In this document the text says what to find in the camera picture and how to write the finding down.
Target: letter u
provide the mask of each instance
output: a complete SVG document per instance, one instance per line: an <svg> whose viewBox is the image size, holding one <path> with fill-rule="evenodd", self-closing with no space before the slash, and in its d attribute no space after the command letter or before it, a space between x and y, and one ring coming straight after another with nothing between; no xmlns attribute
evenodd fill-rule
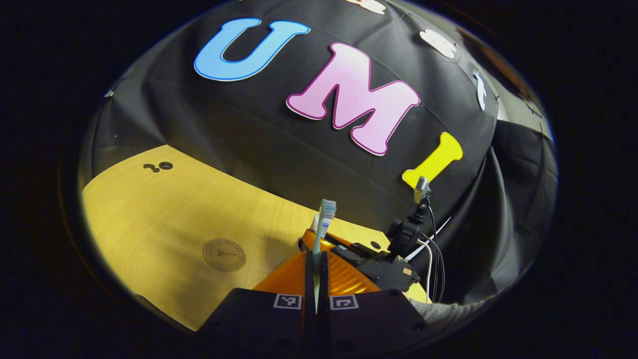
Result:
<svg viewBox="0 0 638 359"><path fill-rule="evenodd" d="M271 33L257 45L247 58L226 61L224 51L246 29L259 25L260 19L231 20L202 48L195 58L195 71L207 79L217 81L243 80L263 70L293 36L307 34L310 27L292 21L275 21Z"/></svg>

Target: round sticker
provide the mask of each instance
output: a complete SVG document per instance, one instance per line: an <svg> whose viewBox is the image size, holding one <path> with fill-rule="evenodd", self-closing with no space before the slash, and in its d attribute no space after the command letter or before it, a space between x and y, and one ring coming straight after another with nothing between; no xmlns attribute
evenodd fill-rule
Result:
<svg viewBox="0 0 638 359"><path fill-rule="evenodd" d="M246 254L233 241L212 240L204 245L204 259L217 270L235 271L244 266Z"/></svg>

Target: wooden table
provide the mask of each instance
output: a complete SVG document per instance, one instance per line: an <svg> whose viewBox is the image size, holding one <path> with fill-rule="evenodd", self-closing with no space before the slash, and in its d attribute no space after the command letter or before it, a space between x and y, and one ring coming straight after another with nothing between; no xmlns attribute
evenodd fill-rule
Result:
<svg viewBox="0 0 638 359"><path fill-rule="evenodd" d="M160 162L173 168L153 172L143 167ZM297 238L317 213L168 145L107 169L84 188L82 200L94 243L114 275L133 294L192 330L231 289L251 289L299 253ZM371 241L384 250L389 244L383 233L338 218L329 231L370 248ZM209 265L203 247L215 239L239 244L245 265L237 271ZM419 284L408 294L427 301Z"/></svg>

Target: black fabric backdrop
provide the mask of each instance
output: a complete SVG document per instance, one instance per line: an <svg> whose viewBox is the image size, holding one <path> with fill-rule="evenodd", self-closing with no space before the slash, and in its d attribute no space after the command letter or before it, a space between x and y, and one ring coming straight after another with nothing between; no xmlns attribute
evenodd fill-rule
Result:
<svg viewBox="0 0 638 359"><path fill-rule="evenodd" d="M386 15L342 0L232 2L172 33L144 54L111 87L96 113L82 160L81 186L110 166L169 144L240 180L315 208L335 200L338 217L386 230L414 209L401 179L452 134L463 158L431 184L436 220L452 220L440 236L448 273L445 302L474 303L499 293L534 260L550 223L557 191L552 141L529 128L496 120L486 86L486 110L476 99L469 53L442 56L420 39L426 19L387 4ZM244 32L225 58L245 58L275 20L308 25L260 73L236 82L205 79L193 69L199 50L232 19L262 23ZM329 115L313 121L290 111L300 93L344 42L372 60L371 88L403 80L421 97L376 157L356 146ZM361 124L367 116L351 126ZM317 168L322 175L316 175ZM412 263L425 281L427 256Z"/></svg>

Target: letter m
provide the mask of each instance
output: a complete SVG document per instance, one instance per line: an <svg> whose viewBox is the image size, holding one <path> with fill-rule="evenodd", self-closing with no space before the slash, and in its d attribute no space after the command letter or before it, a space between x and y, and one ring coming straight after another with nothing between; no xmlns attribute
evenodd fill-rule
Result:
<svg viewBox="0 0 638 359"><path fill-rule="evenodd" d="M403 81L393 81L370 90L370 58L345 43L333 43L332 59L310 85L286 100L288 108L310 119L327 114L325 101L337 89L332 125L337 130L373 112L368 120L350 132L350 137L366 151L383 156L388 140L412 106L420 103L416 91Z"/></svg>

